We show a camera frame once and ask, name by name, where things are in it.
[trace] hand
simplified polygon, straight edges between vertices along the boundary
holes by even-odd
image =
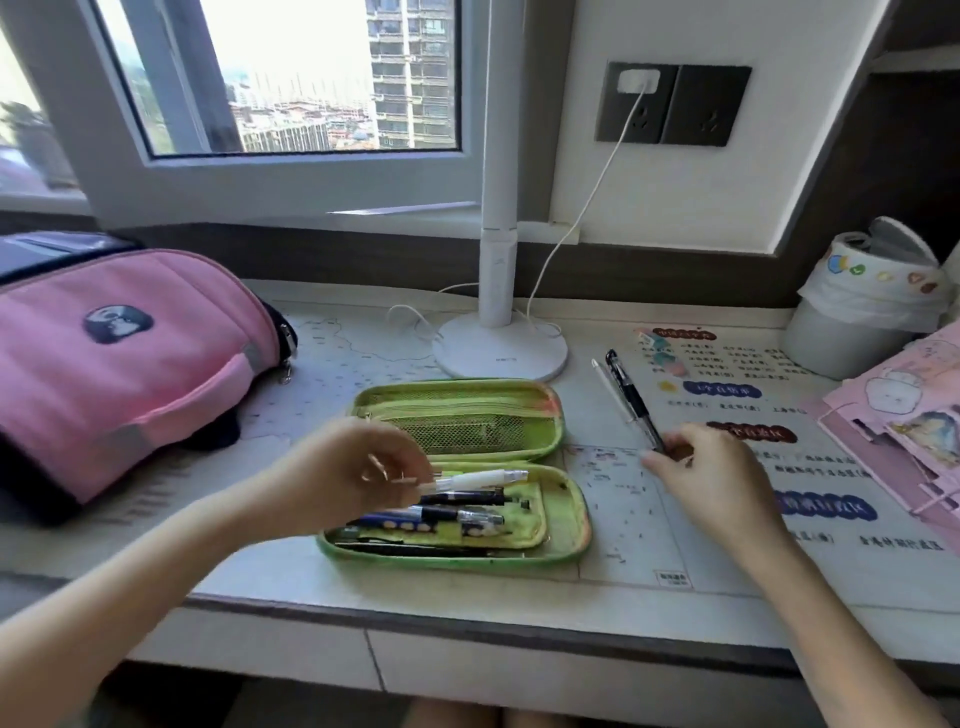
[[[396,484],[395,478],[412,482]],[[247,543],[314,534],[420,499],[433,467],[406,432],[345,418],[301,440],[272,466],[217,494]]]
[[[780,516],[770,478],[753,452],[729,432],[683,425],[663,437],[667,451],[693,447],[692,460],[658,452],[641,462],[684,507],[690,519],[741,562],[753,553],[796,547]]]

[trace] mesh pocket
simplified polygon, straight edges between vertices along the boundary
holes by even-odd
[[[389,421],[409,432],[428,455],[511,452],[527,449],[524,418],[510,415],[400,417]]]

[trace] wall socket panel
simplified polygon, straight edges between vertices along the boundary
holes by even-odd
[[[684,65],[660,144],[726,147],[753,69],[745,65]]]
[[[623,132],[636,95],[619,93],[616,82],[631,68],[657,68],[660,86],[656,93],[643,95],[623,137],[625,144],[727,146],[753,72],[750,66],[611,61],[597,114],[597,141],[615,142]]]
[[[600,99],[600,112],[597,114],[597,141],[616,141],[623,132],[627,114],[636,103],[635,93],[620,93],[616,82],[623,71],[631,68],[657,68],[660,72],[660,85],[657,93],[643,94],[634,119],[623,137],[624,144],[657,144],[663,135],[666,114],[673,96],[673,86],[677,81],[676,65],[658,65],[656,63],[622,63],[612,61],[607,64],[607,78],[604,80],[603,96]]]

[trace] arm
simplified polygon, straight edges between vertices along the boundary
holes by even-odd
[[[797,546],[750,449],[705,425],[684,425],[665,439],[671,448],[693,447],[693,460],[650,452],[643,464],[763,591],[830,728],[948,728]]]
[[[53,726],[77,713],[117,663],[233,551],[411,505],[415,487],[388,480],[405,474],[429,481],[432,471],[408,435],[344,420],[263,473],[187,506],[0,625],[3,724]]]

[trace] trash bin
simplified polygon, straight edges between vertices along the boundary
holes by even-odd
[[[833,239],[799,293],[783,352],[833,379],[859,376],[916,333],[937,330],[953,286],[936,256],[903,223],[878,217],[869,233]]]

